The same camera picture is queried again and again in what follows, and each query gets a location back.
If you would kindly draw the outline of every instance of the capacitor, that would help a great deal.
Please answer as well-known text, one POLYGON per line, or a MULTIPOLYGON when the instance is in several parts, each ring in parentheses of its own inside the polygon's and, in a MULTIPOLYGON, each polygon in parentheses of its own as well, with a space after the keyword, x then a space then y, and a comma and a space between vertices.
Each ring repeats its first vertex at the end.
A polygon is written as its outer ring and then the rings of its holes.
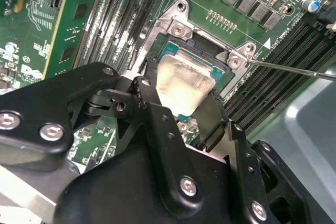
POLYGON ((316 13, 320 9, 320 2, 316 0, 302 0, 301 8, 310 13, 316 13))

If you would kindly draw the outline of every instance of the motherboard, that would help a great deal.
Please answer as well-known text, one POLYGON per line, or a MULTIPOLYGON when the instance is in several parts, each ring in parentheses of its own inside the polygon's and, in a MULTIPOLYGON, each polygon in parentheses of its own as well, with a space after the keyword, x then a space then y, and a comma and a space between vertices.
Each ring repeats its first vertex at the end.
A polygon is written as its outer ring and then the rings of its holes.
MULTIPOLYGON (((123 74, 155 59, 160 99, 187 143, 198 135, 193 112, 213 89, 251 133, 310 80, 237 56, 323 70, 336 54, 325 27, 336 22, 334 2, 0 0, 0 94, 95 61, 123 74)), ((69 159, 84 171, 113 156, 115 124, 102 118, 76 132, 69 159)))

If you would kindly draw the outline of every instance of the screw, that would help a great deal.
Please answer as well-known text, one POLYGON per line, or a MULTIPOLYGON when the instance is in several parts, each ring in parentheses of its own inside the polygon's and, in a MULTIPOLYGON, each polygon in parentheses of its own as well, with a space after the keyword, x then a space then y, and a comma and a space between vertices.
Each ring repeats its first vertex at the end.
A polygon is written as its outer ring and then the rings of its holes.
POLYGON ((12 130, 18 127, 21 119, 14 113, 0 114, 0 130, 12 130))
POLYGON ((231 56, 227 60, 227 64, 229 65, 230 68, 236 69, 239 68, 242 63, 238 56, 231 56))
POLYGON ((253 213, 257 216, 259 220, 262 220, 262 221, 267 220, 266 211, 264 210, 261 204, 259 204, 256 201, 253 201, 251 206, 252 206, 253 213))
POLYGON ((267 150, 268 152, 270 152, 271 151, 271 149, 269 148, 269 146, 267 145, 267 144, 262 144, 262 146, 263 146, 263 148, 265 149, 265 150, 267 150))
POLYGON ((150 86, 151 85, 151 83, 149 81, 147 81, 146 79, 142 79, 141 82, 143 84, 145 84, 146 86, 150 86))
POLYGON ((242 131, 242 130, 243 130, 242 127, 240 127, 240 125, 238 125, 238 124, 236 124, 236 123, 235 123, 235 127, 236 127, 236 129, 239 130, 239 131, 242 131))
POLYGON ((180 187, 182 191, 188 196, 195 196, 197 193, 197 187, 195 183, 186 177, 183 177, 180 181, 180 187))
POLYGON ((110 69, 110 68, 104 68, 104 69, 103 69, 103 72, 104 72, 105 74, 108 74, 109 76, 112 76, 112 75, 113 75, 113 70, 110 69))
POLYGON ((47 141, 60 140, 64 132, 57 124, 47 124, 40 129, 40 136, 47 141))
POLYGON ((180 24, 176 24, 175 26, 173 26, 172 28, 172 34, 175 37, 182 37, 184 34, 184 27, 181 26, 180 24))

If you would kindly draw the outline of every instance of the green circuit board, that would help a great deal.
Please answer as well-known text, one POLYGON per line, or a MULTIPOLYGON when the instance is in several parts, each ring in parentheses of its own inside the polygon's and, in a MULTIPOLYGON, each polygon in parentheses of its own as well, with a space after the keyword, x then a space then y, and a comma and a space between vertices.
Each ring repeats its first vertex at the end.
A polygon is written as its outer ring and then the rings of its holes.
MULTIPOLYGON (((142 33, 149 34, 154 27, 155 21, 177 0, 157 0, 150 18, 147 20, 142 33)), ((230 0, 186 0, 189 4, 188 19, 197 27, 207 31, 211 35, 237 48, 245 42, 255 43, 257 50, 254 58, 264 60, 273 51, 283 38, 291 31, 296 23, 306 13, 301 7, 302 0, 253 0, 254 6, 263 5, 266 14, 260 21, 254 16, 256 10, 252 7, 248 12, 239 11, 239 5, 243 0, 236 0, 233 4, 228 4, 230 0), (270 15, 277 17, 276 24, 268 26, 270 15)), ((317 0, 321 8, 327 8, 334 0, 317 0)), ((151 57, 159 55, 167 43, 166 36, 158 36, 148 55, 151 57)), ((255 67, 250 67, 246 76, 249 76, 255 67)), ((217 84, 221 91, 232 78, 232 73, 226 73, 226 80, 222 85, 217 84)), ((224 99, 227 101, 235 90, 243 83, 238 83, 224 99)))
POLYGON ((92 1, 0 0, 0 91, 71 69, 92 1))

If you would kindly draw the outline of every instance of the gray plastic surface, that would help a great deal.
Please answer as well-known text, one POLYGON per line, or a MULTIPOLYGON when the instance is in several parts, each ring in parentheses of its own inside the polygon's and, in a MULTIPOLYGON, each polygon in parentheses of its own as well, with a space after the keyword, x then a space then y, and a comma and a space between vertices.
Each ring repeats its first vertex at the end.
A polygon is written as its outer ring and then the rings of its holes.
MULTIPOLYGON (((327 73, 336 74, 336 66, 327 73)), ((256 140, 278 152, 336 223, 336 82, 315 81, 256 140)))

